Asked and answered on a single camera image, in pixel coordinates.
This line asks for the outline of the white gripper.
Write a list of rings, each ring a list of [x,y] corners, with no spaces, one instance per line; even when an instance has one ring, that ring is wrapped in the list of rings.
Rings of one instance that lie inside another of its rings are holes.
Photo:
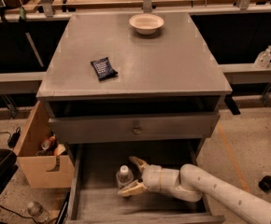
[[[142,173],[143,182],[133,181],[118,191],[121,197],[130,197],[141,194],[147,189],[152,192],[172,193],[179,186],[179,170],[163,168],[159,165],[148,165],[136,156],[130,156],[133,163]]]

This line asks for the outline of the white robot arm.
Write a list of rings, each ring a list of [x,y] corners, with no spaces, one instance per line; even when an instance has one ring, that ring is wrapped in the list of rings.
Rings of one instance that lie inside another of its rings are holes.
[[[248,224],[271,224],[271,203],[239,189],[193,164],[179,170],[147,164],[135,156],[129,157],[141,173],[142,181],[133,181],[118,194],[129,197],[145,191],[157,192],[186,202],[198,202],[204,194],[228,208]]]

